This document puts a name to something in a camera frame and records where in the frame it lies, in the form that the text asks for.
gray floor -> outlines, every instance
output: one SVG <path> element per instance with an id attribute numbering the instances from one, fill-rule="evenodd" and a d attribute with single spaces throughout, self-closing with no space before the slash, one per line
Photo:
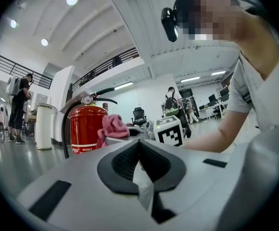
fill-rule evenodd
<path id="1" fill-rule="evenodd" d="M 34 138 L 24 139 L 26 144 L 21 145 L 9 143 L 8 138 L 4 143 L 0 142 L 0 187 L 13 198 L 29 183 L 65 160 L 60 147 L 40 151 Z"/>
<path id="2" fill-rule="evenodd" d="M 216 129 L 220 122 L 221 120 L 212 118 L 198 124 L 191 124 L 191 138 L 205 136 Z M 234 143 L 237 145 L 250 141 L 259 133 L 259 129 L 255 128 L 256 125 L 256 115 L 251 112 Z M 232 144 L 224 153 L 230 154 L 234 148 L 235 145 Z M 4 143 L 0 142 L 0 187 L 6 194 L 16 198 L 29 183 L 64 160 L 60 147 L 53 146 L 52 150 L 39 151 L 31 137 L 26 138 L 26 144 L 23 145 L 9 143 L 6 139 Z"/>

fire extinguisher handle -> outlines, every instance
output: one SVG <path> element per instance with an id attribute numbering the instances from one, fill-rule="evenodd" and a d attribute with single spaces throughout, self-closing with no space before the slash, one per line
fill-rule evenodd
<path id="1" fill-rule="evenodd" d="M 94 98 L 95 101 L 107 101 L 107 102 L 112 102 L 115 104 L 118 104 L 116 101 L 112 100 L 112 99 L 108 99 L 108 98 Z"/>
<path id="2" fill-rule="evenodd" d="M 114 87 L 112 87 L 112 88 L 107 88 L 107 89 L 98 91 L 98 92 L 96 93 L 96 95 L 99 96 L 99 95 L 101 95 L 101 94 L 105 94 L 105 93 L 107 93 L 107 92 L 109 92 L 109 91 L 114 91 L 114 90 L 115 90 Z"/>

railing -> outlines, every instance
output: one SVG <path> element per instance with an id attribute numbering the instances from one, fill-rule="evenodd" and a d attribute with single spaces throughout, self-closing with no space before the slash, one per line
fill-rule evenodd
<path id="1" fill-rule="evenodd" d="M 0 55 L 0 71 L 3 71 L 9 75 L 15 75 L 17 77 L 24 77 L 26 74 L 31 73 L 33 74 L 33 81 L 35 84 L 44 87 L 46 89 L 50 89 L 52 79 L 46 77 L 36 71 L 33 71 L 27 67 L 19 65 L 6 57 Z"/>
<path id="2" fill-rule="evenodd" d="M 89 73 L 85 74 L 81 79 L 73 83 L 72 91 L 79 89 L 81 86 L 94 79 L 95 77 L 99 76 L 100 74 L 103 74 L 107 70 L 110 70 L 113 67 L 116 67 L 139 56 L 140 55 L 137 52 L 137 50 L 135 48 L 132 48 L 111 58 L 110 60 L 107 60 L 106 62 L 91 70 Z"/>

white backpack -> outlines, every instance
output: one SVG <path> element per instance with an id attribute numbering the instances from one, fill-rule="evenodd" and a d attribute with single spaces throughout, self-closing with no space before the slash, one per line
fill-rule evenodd
<path id="1" fill-rule="evenodd" d="M 16 96 L 20 92 L 20 82 L 21 78 L 13 75 L 9 78 L 7 82 L 6 93 L 9 96 Z"/>

red fire extinguisher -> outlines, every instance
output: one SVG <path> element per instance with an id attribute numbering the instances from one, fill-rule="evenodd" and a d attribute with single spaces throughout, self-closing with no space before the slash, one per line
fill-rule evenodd
<path id="1" fill-rule="evenodd" d="M 96 149 L 98 130 L 102 129 L 102 119 L 108 115 L 107 111 L 96 105 L 96 101 L 108 101 L 117 104 L 116 101 L 98 96 L 115 88 L 108 88 L 97 93 L 85 95 L 81 101 L 74 102 L 65 112 L 62 122 L 62 143 L 65 158 L 69 157 L 64 136 L 65 122 L 69 112 L 80 104 L 84 106 L 72 110 L 70 116 L 71 144 L 73 154 L 81 154 Z"/>

